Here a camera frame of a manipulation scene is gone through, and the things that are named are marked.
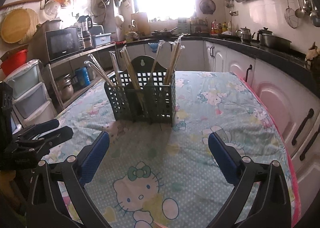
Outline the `black frying pan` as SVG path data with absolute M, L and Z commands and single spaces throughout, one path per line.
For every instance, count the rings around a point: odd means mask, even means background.
M 161 31 L 158 31 L 158 30 L 155 30 L 151 33 L 151 35 L 154 37 L 154 38 L 172 38 L 173 36 L 173 32 L 178 29 L 178 27 L 175 27 L 171 30 L 161 30 Z

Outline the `blue canister on shelf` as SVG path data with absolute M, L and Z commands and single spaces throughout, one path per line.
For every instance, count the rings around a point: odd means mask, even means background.
M 86 67 L 76 69 L 75 76 L 78 80 L 80 87 L 85 88 L 90 85 L 91 82 L 90 82 Z

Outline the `blue hanging cabinet bin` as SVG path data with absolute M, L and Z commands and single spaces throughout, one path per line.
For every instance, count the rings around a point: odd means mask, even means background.
M 157 43 L 148 43 L 148 46 L 153 53 L 157 53 L 158 42 Z

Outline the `floral Hello Kitty tablecloth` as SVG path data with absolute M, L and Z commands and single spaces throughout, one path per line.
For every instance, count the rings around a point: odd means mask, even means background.
M 57 117 L 71 140 L 51 149 L 49 163 L 77 155 L 105 131 L 110 147 L 85 186 L 112 227 L 205 227 L 232 191 L 208 148 L 216 132 L 241 156 L 277 160 L 287 182 L 292 223 L 301 216 L 297 178 L 274 119 L 233 73 L 177 72 L 169 123 L 116 120 L 100 82 Z

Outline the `round bamboo tray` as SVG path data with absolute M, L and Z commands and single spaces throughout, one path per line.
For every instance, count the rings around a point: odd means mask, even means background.
M 39 24 L 38 14 L 30 8 L 18 8 L 7 13 L 1 23 L 1 38 L 8 44 L 28 43 Z

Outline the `steel pot on shelf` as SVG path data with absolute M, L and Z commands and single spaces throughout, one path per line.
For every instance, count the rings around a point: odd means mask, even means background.
M 72 77 L 70 74 L 65 74 L 55 79 L 57 89 L 61 94 L 61 99 L 63 102 L 68 101 L 74 94 L 71 79 Z

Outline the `dark green utensil basket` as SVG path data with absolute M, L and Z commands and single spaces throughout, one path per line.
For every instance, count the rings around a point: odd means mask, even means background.
M 148 123 L 173 124 L 175 116 L 175 84 L 173 75 L 170 85 L 164 84 L 166 68 L 150 56 L 138 56 L 132 66 L 136 73 L 139 88 L 134 88 L 127 70 L 119 72 L 104 84 L 105 93 L 116 120 L 145 121 Z

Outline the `wooden shelf unit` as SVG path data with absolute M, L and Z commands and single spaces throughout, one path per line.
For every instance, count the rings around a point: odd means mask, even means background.
M 110 43 L 108 45 L 84 51 L 79 54 L 71 55 L 67 58 L 57 60 L 44 66 L 43 77 L 49 90 L 50 98 L 53 100 L 53 105 L 57 112 L 61 112 L 66 109 L 77 98 L 79 98 L 100 80 L 100 77 L 96 76 L 86 87 L 81 87 L 78 84 L 78 78 L 75 71 L 77 69 L 86 67 L 85 61 L 91 60 L 91 55 L 93 55 L 99 62 L 106 74 L 113 72 L 112 61 L 109 54 L 110 51 L 117 51 L 115 43 Z M 72 78 L 74 93 L 70 99 L 63 100 L 62 94 L 57 87 L 57 79 L 66 74 L 69 74 Z

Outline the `black microwave oven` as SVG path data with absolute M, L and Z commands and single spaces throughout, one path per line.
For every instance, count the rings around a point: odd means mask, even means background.
M 85 49 L 80 27 L 47 31 L 45 36 L 49 61 L 54 61 Z

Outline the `plastic drawer unit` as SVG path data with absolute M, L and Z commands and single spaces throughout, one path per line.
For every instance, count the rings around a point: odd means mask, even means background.
M 22 127 L 52 120 L 57 115 L 41 68 L 40 60 L 30 60 L 4 79 L 13 89 L 13 111 Z

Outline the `blender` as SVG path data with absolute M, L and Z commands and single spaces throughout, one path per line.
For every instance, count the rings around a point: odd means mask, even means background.
M 93 47 L 90 29 L 92 28 L 92 18 L 89 15 L 83 15 L 78 18 L 78 24 L 82 30 L 84 40 L 84 48 L 89 49 Z

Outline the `hanging strainer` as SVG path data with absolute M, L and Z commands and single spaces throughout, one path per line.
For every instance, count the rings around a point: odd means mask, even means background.
M 285 9 L 285 20 L 287 24 L 293 28 L 296 29 L 299 26 L 299 18 L 296 17 L 295 11 L 290 7 L 289 0 L 286 0 L 287 2 L 287 8 Z

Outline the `red plastic basin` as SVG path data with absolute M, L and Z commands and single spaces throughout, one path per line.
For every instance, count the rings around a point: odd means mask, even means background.
M 23 49 L 19 52 L 16 52 L 7 60 L 2 62 L 1 69 L 4 75 L 7 77 L 10 75 L 15 69 L 18 69 L 20 66 L 24 65 L 27 62 L 27 49 Z

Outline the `steel kettle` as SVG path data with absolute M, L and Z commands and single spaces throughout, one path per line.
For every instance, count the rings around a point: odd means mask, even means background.
M 255 32 L 251 33 L 251 30 L 247 27 L 241 27 L 235 31 L 236 35 L 242 40 L 242 42 L 250 43 L 254 38 Z

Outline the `wooden rolling pin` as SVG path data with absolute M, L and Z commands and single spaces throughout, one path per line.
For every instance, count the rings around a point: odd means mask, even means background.
M 17 5 L 20 5 L 20 4 L 41 2 L 41 1 L 42 0 L 19 0 L 19 1 L 7 3 L 7 4 L 4 4 L 4 5 L 0 6 L 0 10 L 7 9 L 9 7 L 17 6 Z

